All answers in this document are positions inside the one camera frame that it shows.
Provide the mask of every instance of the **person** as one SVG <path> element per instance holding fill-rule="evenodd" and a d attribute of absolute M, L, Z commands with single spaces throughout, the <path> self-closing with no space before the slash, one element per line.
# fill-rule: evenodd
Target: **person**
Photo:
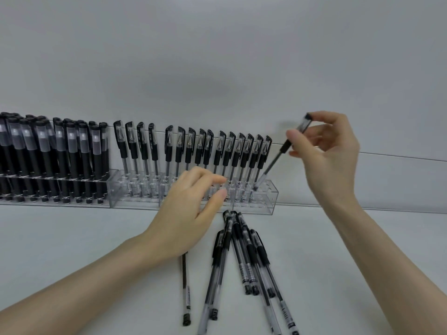
<path fill-rule="evenodd" d="M 447 334 L 447 297 L 363 211 L 354 195 L 360 146 L 348 118 L 311 112 L 323 124 L 287 131 L 289 154 L 306 178 L 396 334 Z M 209 187 L 225 182 L 195 167 L 172 186 L 147 230 L 104 257 L 0 312 L 3 335 L 70 335 L 109 307 L 132 283 L 192 248 L 221 207 L 225 189 L 200 211 Z"/>

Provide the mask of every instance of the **white tabletop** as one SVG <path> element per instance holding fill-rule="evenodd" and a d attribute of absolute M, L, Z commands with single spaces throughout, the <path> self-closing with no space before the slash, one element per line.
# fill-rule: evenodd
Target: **white tabletop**
<path fill-rule="evenodd" d="M 142 232 L 155 212 L 0 206 L 0 310 L 61 279 Z M 399 247 L 447 291 L 447 215 L 369 211 Z M 279 287 L 302 335 L 391 334 L 371 291 L 321 208 L 278 206 L 245 215 L 265 243 Z M 179 261 L 150 272 L 83 335 L 195 334 L 210 275 L 217 215 L 190 251 L 192 325 L 182 327 Z M 210 335 L 270 334 L 260 297 L 243 294 L 230 248 L 218 321 Z M 283 334 L 287 328 L 273 301 Z"/>

